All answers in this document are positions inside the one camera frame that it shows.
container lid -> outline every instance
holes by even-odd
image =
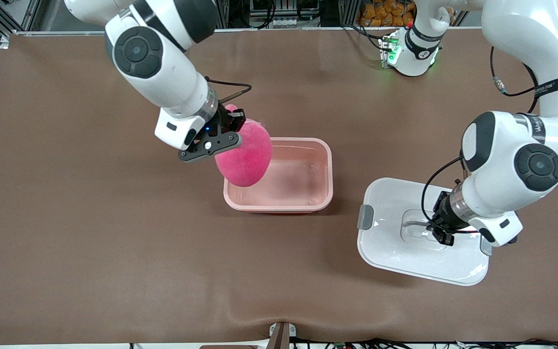
[[[423,184],[394,178],[372,183],[359,214],[358,249],[370,265],[472,286],[485,278],[492,247],[481,234],[456,234],[453,246],[441,245],[426,229],[421,212]],[[425,207],[434,207],[441,190],[429,186]],[[434,213],[426,210],[431,217]]]

